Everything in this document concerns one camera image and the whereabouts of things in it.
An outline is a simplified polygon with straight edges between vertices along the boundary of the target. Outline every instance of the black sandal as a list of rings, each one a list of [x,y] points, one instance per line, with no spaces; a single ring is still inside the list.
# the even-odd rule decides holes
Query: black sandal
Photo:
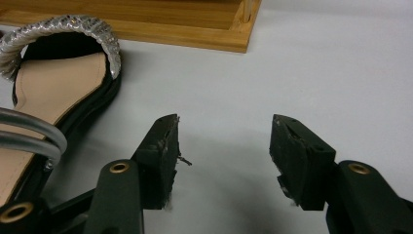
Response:
[[[0,109],[0,206],[38,196],[68,135],[116,96],[119,50],[110,26],[88,16],[48,19],[2,37],[0,74],[15,82],[15,108]]]

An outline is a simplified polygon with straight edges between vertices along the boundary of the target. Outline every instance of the metal grommet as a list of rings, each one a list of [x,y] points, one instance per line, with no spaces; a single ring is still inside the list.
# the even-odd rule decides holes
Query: metal grommet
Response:
[[[352,163],[352,164],[349,164],[349,168],[350,170],[358,174],[362,174],[362,175],[370,174],[370,170],[361,164]]]
[[[127,171],[129,168],[129,164],[127,163],[117,163],[110,167],[109,171],[113,174],[119,174]]]
[[[33,204],[29,202],[19,203],[10,208],[0,215],[0,222],[10,223],[18,221],[33,211]]]

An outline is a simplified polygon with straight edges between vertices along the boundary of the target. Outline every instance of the wooden tray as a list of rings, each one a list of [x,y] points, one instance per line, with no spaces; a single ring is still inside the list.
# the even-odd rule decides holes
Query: wooden tray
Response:
[[[245,53],[261,0],[0,0],[0,23],[66,14],[106,20],[119,38]]]

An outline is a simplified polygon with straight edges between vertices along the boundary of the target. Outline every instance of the sandal insole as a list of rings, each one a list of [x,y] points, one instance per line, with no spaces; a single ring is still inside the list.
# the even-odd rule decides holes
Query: sandal insole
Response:
[[[95,91],[106,72],[104,53],[79,58],[28,60],[16,79],[16,111],[56,124]],[[32,131],[0,124],[0,130],[44,138]],[[0,207],[8,202],[33,153],[0,148]]]

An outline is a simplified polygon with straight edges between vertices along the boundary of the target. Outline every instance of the white surface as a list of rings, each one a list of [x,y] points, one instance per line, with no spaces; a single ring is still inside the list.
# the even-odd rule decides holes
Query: white surface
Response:
[[[408,0],[263,0],[245,55],[122,41],[121,92],[77,133],[44,196],[57,204],[93,188],[101,167],[178,113],[194,165],[177,165],[171,208],[145,211],[146,233],[328,233],[325,213],[280,190],[268,153],[278,113],[413,200],[412,37]],[[1,92],[11,106],[11,85]]]

